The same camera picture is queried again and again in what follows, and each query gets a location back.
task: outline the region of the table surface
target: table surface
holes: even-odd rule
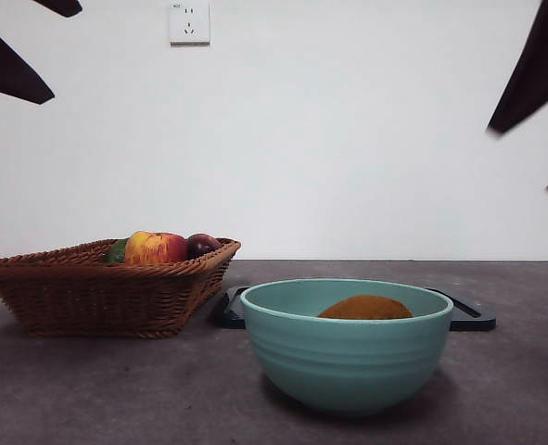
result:
[[[0,444],[548,444],[548,262],[233,261],[223,283],[354,277],[435,287],[497,315],[376,416],[311,411],[263,375],[219,296],[162,340],[24,337],[0,300]]]

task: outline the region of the red apple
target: red apple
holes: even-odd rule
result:
[[[125,245],[125,264],[160,264],[185,261],[187,243],[176,234],[166,232],[134,232]]]
[[[213,236],[194,234],[187,238],[187,257],[189,259],[197,258],[221,246],[222,243]]]

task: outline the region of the wicker basket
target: wicker basket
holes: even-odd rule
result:
[[[238,241],[194,260],[105,263],[115,242],[0,259],[0,298],[30,336],[173,337],[218,292]]]

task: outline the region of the teal bowl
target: teal bowl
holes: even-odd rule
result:
[[[357,294],[396,299],[412,318],[338,320],[316,315]],[[433,374],[452,301],[395,283],[336,278],[277,281],[241,294],[249,343],[263,372],[318,411],[363,416],[409,398]]]

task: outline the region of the electrical socket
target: electrical socket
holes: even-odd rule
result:
[[[210,44],[208,0],[175,0],[169,15],[171,46]]]

